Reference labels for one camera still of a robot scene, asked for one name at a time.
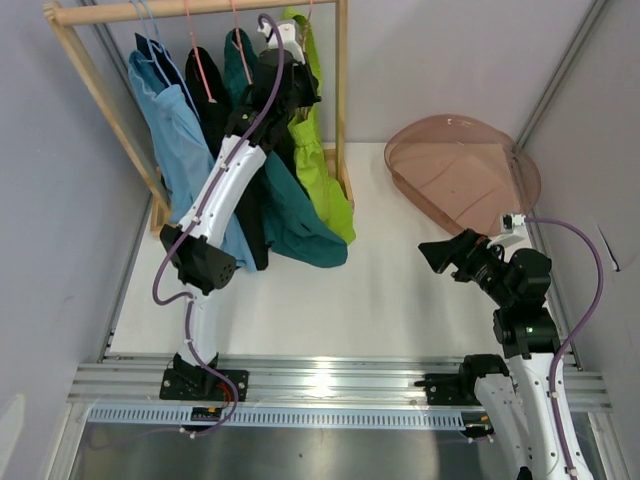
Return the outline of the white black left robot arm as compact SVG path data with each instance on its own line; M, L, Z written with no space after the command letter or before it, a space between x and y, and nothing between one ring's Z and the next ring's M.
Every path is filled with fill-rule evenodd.
M165 265L173 265L184 285L185 322L197 305L225 288L236 271L235 257L222 248L232 214L255 175L287 130L294 111L320 98L317 81L302 53L268 49L258 58L249 100L231 114L219 158L192 209L160 238Z

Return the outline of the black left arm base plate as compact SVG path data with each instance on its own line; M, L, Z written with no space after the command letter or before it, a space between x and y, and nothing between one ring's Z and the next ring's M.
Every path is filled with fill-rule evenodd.
M244 402L249 386L246 370L219 370L223 376L212 375L200 366L194 366L175 354L163 373L159 398L175 401L232 402L234 397L229 383L236 387L239 402Z

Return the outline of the teal shorts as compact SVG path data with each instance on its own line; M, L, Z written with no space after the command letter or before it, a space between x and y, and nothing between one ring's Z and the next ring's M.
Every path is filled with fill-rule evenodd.
M294 142L289 129L253 177L259 184L259 202L268 248L279 255L320 268L343 265L348 245L316 214L298 180Z

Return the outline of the pink hanger of teal shorts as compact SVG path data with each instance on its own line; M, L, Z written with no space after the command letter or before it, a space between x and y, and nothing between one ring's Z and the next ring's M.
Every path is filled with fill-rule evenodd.
M243 43L243 39L242 39L242 35L240 33L240 25L239 25L239 17L238 17L238 11L236 8L236 2L234 0L230 0L229 1L230 6L231 6L231 11L232 11L232 15L234 18L234 32L235 32L235 38L236 38L236 49L239 52L240 58L241 58L241 62L242 62L242 66L243 66L243 70L244 70L244 74L246 77L246 80L248 82L248 85L252 85L253 84L253 80L252 80L252 76L251 76L251 72L249 69L249 65L246 59L246 55L245 55L245 51L244 51L244 43Z

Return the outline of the lime green shorts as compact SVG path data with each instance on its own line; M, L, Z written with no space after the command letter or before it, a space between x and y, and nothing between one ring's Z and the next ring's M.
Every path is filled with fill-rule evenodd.
M294 20L300 31L306 16L292 7L287 7L283 13L283 20ZM322 93L322 69L310 25L303 49L307 63L319 83L318 93ZM325 225L337 234L347 244L356 239L353 225L353 210L341 185L330 173L325 160L324 147L321 138L319 109L316 104L312 107L300 108L294 114L288 125L289 133L294 142L294 162L298 180L309 195L316 214Z

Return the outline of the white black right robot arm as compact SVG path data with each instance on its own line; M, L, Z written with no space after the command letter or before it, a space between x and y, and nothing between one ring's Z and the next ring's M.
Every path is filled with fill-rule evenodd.
M590 479L565 392L563 347L545 306L552 269L544 254L520 248L510 258L487 236L466 229L418 247L431 269L455 270L496 304L493 330L502 354L465 356L455 376L419 381L428 402L449 398L479 404L499 437L515 479Z

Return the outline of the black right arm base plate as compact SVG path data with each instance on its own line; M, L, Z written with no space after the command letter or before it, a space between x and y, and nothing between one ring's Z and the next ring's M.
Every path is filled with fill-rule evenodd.
M458 373L430 373L414 382L423 390L430 406L479 406L469 379Z

